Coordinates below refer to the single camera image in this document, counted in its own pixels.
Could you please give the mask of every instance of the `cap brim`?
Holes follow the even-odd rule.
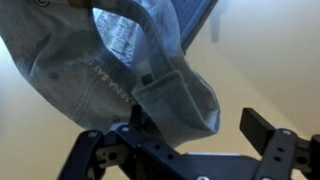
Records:
[[[181,44],[186,51],[210,15],[218,0],[171,0],[181,31]]]

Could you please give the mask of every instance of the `light gray fabric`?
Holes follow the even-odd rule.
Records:
[[[106,133],[118,120],[128,121],[131,106],[139,104],[160,130],[159,138],[171,146],[218,131],[217,99],[186,64],[171,1],[93,1],[94,7],[140,25],[131,25],[134,31],[128,32],[136,32],[135,48],[146,49],[135,49],[139,55],[132,56],[106,48],[110,41],[102,34],[108,24],[98,24],[99,36],[92,10],[71,8],[63,0],[47,7],[33,0],[0,0],[0,5],[0,35],[17,68],[80,126]],[[147,64],[141,66],[143,75],[133,67],[135,61]],[[142,83],[145,74],[152,82]]]

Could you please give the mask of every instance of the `gray baseball cap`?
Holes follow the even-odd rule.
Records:
[[[92,1],[101,14],[67,0],[0,0],[0,35],[23,77],[81,127],[106,133],[140,105],[153,124],[141,131],[177,146],[219,129],[215,94],[183,54],[215,3]]]

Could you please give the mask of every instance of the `white wall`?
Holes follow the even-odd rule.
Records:
[[[302,137],[319,133],[319,8],[320,2],[311,0],[219,2],[187,58],[217,93],[221,131],[182,145],[180,152],[258,157],[238,130],[243,107]],[[3,42],[0,99],[1,179],[55,179],[82,129],[25,82]],[[126,179],[115,169],[106,179]]]

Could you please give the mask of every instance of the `baseball cap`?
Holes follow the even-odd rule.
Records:
[[[214,91],[183,54],[215,1],[92,1],[113,14],[109,23],[118,23],[107,30],[112,24],[99,24],[91,9],[70,7],[67,0],[0,2],[0,35],[20,73],[81,127],[106,133],[129,121],[138,104],[159,132],[142,131],[171,146],[218,131]],[[119,16],[127,20],[119,23]],[[122,26],[128,19],[131,28]],[[126,46],[133,48],[133,63],[123,60],[130,54]]]

